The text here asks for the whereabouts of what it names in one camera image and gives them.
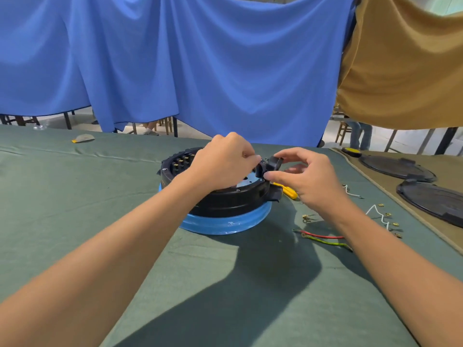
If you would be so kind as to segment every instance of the tiled floor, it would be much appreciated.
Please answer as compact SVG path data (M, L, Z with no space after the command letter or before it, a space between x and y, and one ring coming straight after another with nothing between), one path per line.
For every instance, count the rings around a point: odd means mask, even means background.
M91 108L84 108L81 110L75 111L75 116L72 116L69 113L69 118L71 120L71 125L74 130L85 130L85 131L101 131L101 128L99 125L93 125L91 124L93 121L95 121L95 118L92 115L92 109ZM41 124L47 126L48 128L58 128L58 129L66 129L66 122L64 120L64 116L62 114L55 115L55 116L45 116L45 117L39 117L38 118ZM339 129L339 122L334 122L330 121L328 122L327 128L325 130L325 134L323 135L323 140L325 141L325 148L330 148L330 147L339 147L339 143L335 143L334 141L336 140L336 134L338 133ZM132 124L129 124L126 126L124 129L124 133L129 133L131 132L132 129ZM145 129L141 124L137 124L136 130L138 133L143 133ZM160 135L166 135L165 127L157 127L157 132ZM391 130L388 129L381 129L381 128L374 128L373 130L373 137L371 140L371 146L370 150L372 151L384 151L390 134ZM420 132L419 130L410 130L409 132ZM178 121L178 135L179 137L189 137L189 138L195 138L195 139L211 139L210 136L207 136L204 133L201 133L200 131L190 127L189 125ZM397 135L397 139L393 142L392 148L395 148L398 151L404 152L404 153L416 153L418 151L418 147L420 143L423 140L423 137L413 137L408 138L408 139L402 139L405 143L402 143L399 139L399 134ZM439 136L435 136L436 143L441 139ZM350 140L350 134L347 133L344 142L343 142L343 147L348 147L349 146L349 140ZM430 151L425 151L425 153L433 154L433 151L435 150L435 147L431 146Z

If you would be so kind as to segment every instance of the white wire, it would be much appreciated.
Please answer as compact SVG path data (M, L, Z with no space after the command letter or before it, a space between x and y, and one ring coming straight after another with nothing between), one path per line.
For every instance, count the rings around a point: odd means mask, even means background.
M373 204L369 210L365 214L368 214L372 209L375 209L376 212L381 216L381 222L386 225L386 230L389 231L389 221L384 222L384 214L380 213L378 209L376 208L376 204Z
M358 197L358 198L362 198L362 199L363 199L363 197L360 196L360 195L354 195L354 194L352 194L352 193L349 193L349 192L347 191L347 185L344 185L343 188L346 190L346 193L347 193L349 196L354 196L354 197Z

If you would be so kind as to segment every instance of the blue jeans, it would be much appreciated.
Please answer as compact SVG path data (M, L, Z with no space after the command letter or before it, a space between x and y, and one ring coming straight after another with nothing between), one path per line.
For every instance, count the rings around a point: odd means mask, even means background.
M371 133L373 132L373 127L369 124L359 123L359 122L347 122L352 128L350 134L350 148L355 148L360 151L367 151L370 149L371 143ZM360 144L360 134L363 130L362 143Z

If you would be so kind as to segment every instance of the blue base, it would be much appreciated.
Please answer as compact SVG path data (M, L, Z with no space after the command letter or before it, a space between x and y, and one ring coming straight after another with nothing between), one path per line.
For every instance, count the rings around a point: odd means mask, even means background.
M204 235L229 235L239 233L258 225L269 214L272 203L266 202L251 212L227 218L209 218L188 214L180 227Z

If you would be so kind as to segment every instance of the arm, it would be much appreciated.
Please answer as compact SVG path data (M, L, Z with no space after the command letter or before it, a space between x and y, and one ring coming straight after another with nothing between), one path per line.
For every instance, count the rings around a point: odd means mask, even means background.
M0 346L99 346L189 210L259 161L237 134L216 136L164 190L7 298Z
M301 200L348 240L381 291L423 346L463 346L463 283L417 254L346 196L324 155L302 148L275 156L302 161L266 179L294 188Z

